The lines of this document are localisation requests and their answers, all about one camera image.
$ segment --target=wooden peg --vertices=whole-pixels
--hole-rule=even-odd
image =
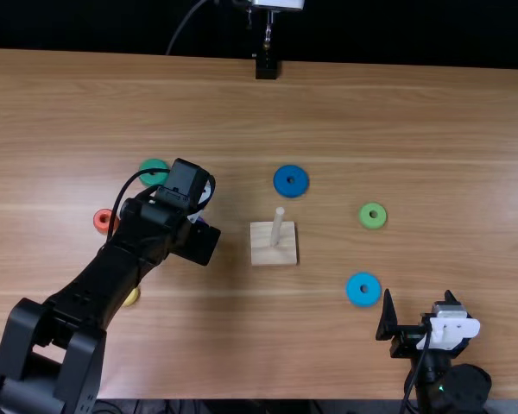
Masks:
[[[297,265],[295,223],[284,222],[278,207],[272,222],[250,224],[251,266]]]

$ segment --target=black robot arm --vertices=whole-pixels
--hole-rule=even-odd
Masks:
[[[418,325],[399,325],[391,294],[384,292],[376,340],[391,340],[390,356],[411,361],[400,413],[410,407],[407,400],[413,386],[420,414],[485,412],[491,377],[479,367],[451,363],[478,330],[479,322],[450,291],[445,292],[445,300],[433,304],[431,313],[422,314]]]
[[[92,411],[98,394],[105,337],[131,290],[169,254],[207,265],[220,231],[187,217],[214,178],[176,160],[165,185],[123,205],[116,233],[82,273],[43,304],[22,299],[9,314],[0,343],[0,408],[15,414]],[[63,363],[34,351],[52,343]]]

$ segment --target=wood grain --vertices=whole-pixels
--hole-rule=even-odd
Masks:
[[[102,397],[400,398],[406,361],[375,342],[381,306],[404,323],[451,289],[482,322],[460,362],[518,398],[518,71],[0,50],[0,337],[19,298],[43,300],[89,262],[110,207],[147,158],[217,179],[208,267],[177,257],[108,330]],[[309,173],[282,200],[277,167]],[[134,194],[139,184],[131,189]],[[383,204],[383,229],[357,213]],[[250,222],[286,207],[297,267],[251,267]]]

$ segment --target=cable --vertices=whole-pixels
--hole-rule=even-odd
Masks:
[[[105,404],[105,405],[108,405],[109,407],[113,407],[117,410],[117,414],[123,414],[123,410],[121,410],[119,407],[117,407],[115,404],[113,403],[110,403],[109,401],[106,401],[104,399],[99,399],[96,401],[96,404],[94,405],[94,408],[96,408],[96,405],[100,405],[100,404]],[[96,410],[96,411],[92,411],[92,414],[95,414],[96,412],[100,412],[100,411],[103,411],[104,409],[99,409],[99,410]]]
[[[422,367],[422,363],[424,362],[424,358],[426,358],[426,353],[430,348],[430,340],[432,339],[432,325],[427,325],[426,330],[426,342],[424,342],[424,349],[422,349],[422,354],[420,354],[420,358],[418,359],[418,363],[416,364],[416,368],[414,369],[413,377],[411,378],[411,382],[408,384],[407,391],[401,401],[401,407],[399,409],[399,414],[405,414],[405,409],[407,408],[408,397],[411,395],[411,391],[413,390],[414,383],[418,378],[418,374],[420,372],[420,368]]]
[[[196,10],[203,6],[205,3],[207,3],[207,0],[199,0],[196,4],[193,5],[191,9],[188,10],[188,13],[186,13],[186,16],[184,16],[184,18],[180,22],[179,27],[176,28],[176,30],[174,31],[173,37],[171,38],[169,46],[167,46],[167,51],[165,52],[166,56],[171,54],[171,49],[173,49],[173,45],[176,42],[176,38],[179,37],[180,32],[186,26],[188,20],[190,20],[190,17],[192,17]]]
[[[411,404],[410,401],[407,401],[407,410],[411,414],[418,414],[418,410]]]
[[[121,191],[117,195],[117,199],[115,200],[115,203],[113,204],[113,209],[111,209],[111,217],[110,220],[110,227],[107,229],[107,237],[106,241],[108,242],[109,239],[113,236],[113,224],[115,223],[115,217],[117,217],[117,210],[119,210],[119,204],[121,203],[121,200],[123,199],[123,194],[125,191],[127,191],[127,188],[129,188],[129,185],[132,184],[132,182],[140,177],[143,174],[149,174],[149,173],[170,173],[171,170],[167,168],[147,168],[145,170],[140,170],[139,172],[135,172],[132,174],[132,177],[130,177],[126,183],[124,183],[123,187],[121,188]]]
[[[322,408],[320,408],[319,401],[317,401],[316,399],[314,399],[314,400],[313,400],[313,405],[314,405],[314,408],[319,412],[319,414],[325,414],[325,413],[322,411]]]

